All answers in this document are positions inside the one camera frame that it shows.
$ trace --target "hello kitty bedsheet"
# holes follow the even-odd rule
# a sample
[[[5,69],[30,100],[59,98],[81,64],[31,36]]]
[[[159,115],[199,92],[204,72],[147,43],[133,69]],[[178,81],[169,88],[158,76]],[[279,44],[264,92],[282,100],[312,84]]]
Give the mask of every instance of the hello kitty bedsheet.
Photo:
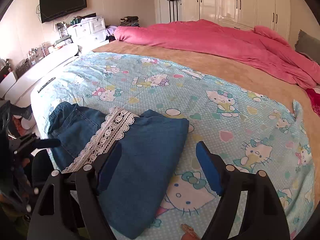
[[[51,77],[55,79],[39,93]],[[190,121],[184,151],[166,195],[154,221],[137,239],[178,240],[183,223],[199,236],[204,234],[220,198],[208,186],[196,158],[195,146],[201,140],[225,163],[243,172],[267,172],[292,238],[313,212],[314,165],[297,101],[291,114],[266,95],[174,62],[94,52],[56,69],[33,90],[32,109],[43,138],[50,125],[48,116],[61,101],[106,114],[113,106],[135,114],[152,109]],[[244,208],[245,195],[240,199],[231,236],[239,231]],[[115,235],[127,239],[118,232]]]

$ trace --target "television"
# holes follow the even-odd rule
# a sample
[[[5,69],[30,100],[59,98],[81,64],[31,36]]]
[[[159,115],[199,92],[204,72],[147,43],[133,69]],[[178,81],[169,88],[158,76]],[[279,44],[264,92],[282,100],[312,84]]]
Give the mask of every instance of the television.
[[[87,7],[87,0],[39,0],[41,22],[50,22]]]

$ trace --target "pink comforter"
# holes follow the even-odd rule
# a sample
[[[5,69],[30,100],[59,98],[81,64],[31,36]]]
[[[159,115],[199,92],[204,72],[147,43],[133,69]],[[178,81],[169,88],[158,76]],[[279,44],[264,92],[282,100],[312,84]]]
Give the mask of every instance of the pink comforter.
[[[155,24],[147,28],[121,26],[114,36],[119,41],[137,45],[234,59],[304,89],[320,84],[320,66],[295,52],[277,33],[263,26],[256,26],[254,31],[242,31],[199,20]]]

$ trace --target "beige bedspread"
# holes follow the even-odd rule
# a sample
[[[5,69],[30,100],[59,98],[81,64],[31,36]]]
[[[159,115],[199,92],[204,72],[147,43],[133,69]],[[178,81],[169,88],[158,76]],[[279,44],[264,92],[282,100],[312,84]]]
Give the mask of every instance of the beige bedspread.
[[[315,171],[315,203],[320,199],[320,117],[313,112],[307,93],[297,85],[288,84],[269,74],[243,63],[209,54],[164,49],[151,46],[128,44],[113,41],[94,50],[94,52],[114,52],[135,54],[174,61],[186,67],[210,74],[240,87],[266,95],[284,104],[293,112],[292,102],[297,100],[304,110],[304,123],[311,146]]]

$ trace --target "jeans pocket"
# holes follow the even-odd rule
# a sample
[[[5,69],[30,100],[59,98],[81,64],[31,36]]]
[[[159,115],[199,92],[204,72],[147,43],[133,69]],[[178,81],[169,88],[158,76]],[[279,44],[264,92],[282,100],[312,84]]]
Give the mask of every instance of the jeans pocket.
[[[61,146],[73,158],[76,158],[97,130],[98,124],[74,109],[62,126],[52,132],[52,135],[60,140]]]

